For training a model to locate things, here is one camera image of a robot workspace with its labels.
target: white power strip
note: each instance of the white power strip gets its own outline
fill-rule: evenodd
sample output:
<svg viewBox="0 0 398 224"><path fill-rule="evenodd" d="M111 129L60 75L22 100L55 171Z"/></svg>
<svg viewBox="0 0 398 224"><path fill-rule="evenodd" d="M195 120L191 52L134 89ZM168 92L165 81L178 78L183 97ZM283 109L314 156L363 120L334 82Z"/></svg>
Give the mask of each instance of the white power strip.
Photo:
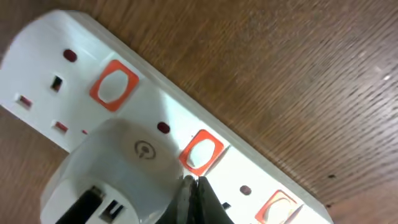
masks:
<svg viewBox="0 0 398 224"><path fill-rule="evenodd" d="M107 119L139 125L149 142L174 149L186 174L207 176L235 223L265 223L281 194L304 204L293 223L332 223L320 202L86 14L52 11L17 35L1 65L0 104L69 152ZM216 144L211 161L189 168L204 139Z"/></svg>

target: wooden table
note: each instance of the wooden table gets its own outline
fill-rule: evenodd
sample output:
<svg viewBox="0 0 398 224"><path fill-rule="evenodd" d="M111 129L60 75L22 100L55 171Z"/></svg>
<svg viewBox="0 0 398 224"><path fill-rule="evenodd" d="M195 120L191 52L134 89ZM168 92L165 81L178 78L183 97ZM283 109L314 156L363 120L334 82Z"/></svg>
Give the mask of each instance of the wooden table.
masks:
<svg viewBox="0 0 398 224"><path fill-rule="evenodd" d="M93 16L336 223L397 223L397 1L3 0L0 52L54 8ZM32 222L66 153L0 115L0 221Z"/></svg>

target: wood grain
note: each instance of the wood grain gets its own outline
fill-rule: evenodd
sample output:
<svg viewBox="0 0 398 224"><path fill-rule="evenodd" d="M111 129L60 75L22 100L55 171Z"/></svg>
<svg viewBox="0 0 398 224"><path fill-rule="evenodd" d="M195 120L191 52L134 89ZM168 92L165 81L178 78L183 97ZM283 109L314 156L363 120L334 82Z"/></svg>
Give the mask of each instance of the wood grain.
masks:
<svg viewBox="0 0 398 224"><path fill-rule="evenodd" d="M2 52L24 24L49 9L87 12L330 205L336 222L396 220L397 1L23 0L0 6ZM34 147L49 150L40 144ZM388 208L375 207L380 200Z"/></svg>

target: socket hole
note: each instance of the socket hole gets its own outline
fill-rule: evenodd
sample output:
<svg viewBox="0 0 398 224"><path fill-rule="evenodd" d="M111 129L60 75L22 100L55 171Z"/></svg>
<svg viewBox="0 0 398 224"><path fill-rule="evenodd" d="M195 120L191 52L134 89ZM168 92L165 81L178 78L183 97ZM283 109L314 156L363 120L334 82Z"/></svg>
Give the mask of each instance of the socket hole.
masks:
<svg viewBox="0 0 398 224"><path fill-rule="evenodd" d="M224 210L227 210L227 209L231 208L231 205L228 202L224 202L223 208L224 208Z"/></svg>
<svg viewBox="0 0 398 224"><path fill-rule="evenodd" d="M61 89L61 85L62 85L62 79L56 76L54 78L54 81L52 82L51 89L58 92Z"/></svg>
<svg viewBox="0 0 398 224"><path fill-rule="evenodd" d="M242 194L244 194L244 195L246 195L246 196L248 196L248 195L251 194L251 189L250 189L250 187L248 187L248 186L246 186L246 185L242 186L239 190L241 191Z"/></svg>
<svg viewBox="0 0 398 224"><path fill-rule="evenodd" d="M63 57L70 62L76 62L77 60L77 54L70 49L63 51Z"/></svg>
<svg viewBox="0 0 398 224"><path fill-rule="evenodd" d="M54 125L54 129L59 131L61 134L66 134L68 131L68 127L66 127L64 124L61 122L57 121Z"/></svg>
<svg viewBox="0 0 398 224"><path fill-rule="evenodd" d="M170 132L170 126L163 121L157 124L157 129L163 134L168 134Z"/></svg>
<svg viewBox="0 0 398 224"><path fill-rule="evenodd" d="M120 214L124 209L124 206L119 202L113 200L99 216L100 219L104 220L106 223L113 223L114 219Z"/></svg>
<svg viewBox="0 0 398 224"><path fill-rule="evenodd" d="M32 106L32 102L28 100L24 96L19 96L18 101L17 101L21 106L23 106L25 109L29 110L30 107Z"/></svg>

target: orange switch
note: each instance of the orange switch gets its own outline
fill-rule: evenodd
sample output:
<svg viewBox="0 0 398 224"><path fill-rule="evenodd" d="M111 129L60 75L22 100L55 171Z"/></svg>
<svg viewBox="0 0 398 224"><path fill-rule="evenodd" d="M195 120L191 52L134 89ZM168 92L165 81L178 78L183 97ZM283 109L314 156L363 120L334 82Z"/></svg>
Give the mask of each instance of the orange switch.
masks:
<svg viewBox="0 0 398 224"><path fill-rule="evenodd" d="M112 60L90 90L90 96L115 112L139 83L138 76L118 60Z"/></svg>
<svg viewBox="0 0 398 224"><path fill-rule="evenodd" d="M202 175L221 154L223 143L206 130L200 130L180 154L180 161L193 174Z"/></svg>
<svg viewBox="0 0 398 224"><path fill-rule="evenodd" d="M262 224L283 223L296 209L298 209L297 202L283 191L277 190L257 212L255 218Z"/></svg>

